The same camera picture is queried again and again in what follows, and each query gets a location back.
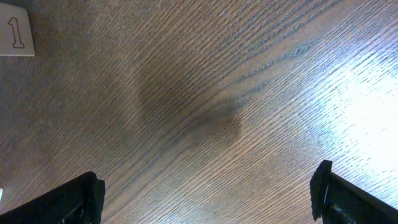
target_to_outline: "black plastic object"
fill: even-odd
[[[0,223],[100,224],[105,181],[87,172],[3,215]]]
[[[310,182],[312,215],[323,223],[398,223],[398,210],[331,172],[321,162]]]

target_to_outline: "number 1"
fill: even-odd
[[[19,34],[18,19],[15,18],[15,17],[12,17],[10,19],[10,21],[8,21],[7,24],[11,25],[12,33],[14,34],[14,43],[12,44],[12,46],[14,48],[24,49],[25,48],[25,44],[22,43],[21,35]]]

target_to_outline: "wooden table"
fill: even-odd
[[[333,172],[398,208],[398,2],[26,1],[0,213],[92,170],[103,223],[313,223]]]

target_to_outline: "wood plank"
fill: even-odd
[[[397,1],[18,6],[0,213],[92,170],[103,223],[311,223],[323,159],[398,208]]]

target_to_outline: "white card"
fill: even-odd
[[[0,3],[0,56],[34,56],[26,9]]]

